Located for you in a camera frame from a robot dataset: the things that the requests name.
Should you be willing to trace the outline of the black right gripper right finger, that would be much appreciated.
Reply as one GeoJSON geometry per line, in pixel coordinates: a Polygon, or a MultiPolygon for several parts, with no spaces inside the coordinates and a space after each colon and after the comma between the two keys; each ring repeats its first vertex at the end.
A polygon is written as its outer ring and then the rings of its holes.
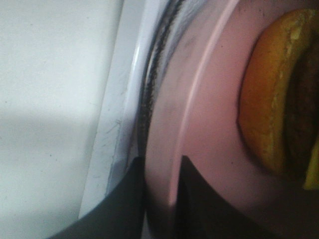
{"type": "Polygon", "coordinates": [[[177,239],[278,239],[226,202],[191,160],[181,162],[175,221],[177,239]]]}

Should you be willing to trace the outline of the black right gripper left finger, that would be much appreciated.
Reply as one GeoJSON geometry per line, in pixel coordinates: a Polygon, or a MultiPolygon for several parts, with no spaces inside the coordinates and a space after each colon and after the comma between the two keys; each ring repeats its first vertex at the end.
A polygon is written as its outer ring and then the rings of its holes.
{"type": "Polygon", "coordinates": [[[136,157],[121,182],[86,216],[52,239],[139,239],[145,213],[145,159],[136,157]]]}

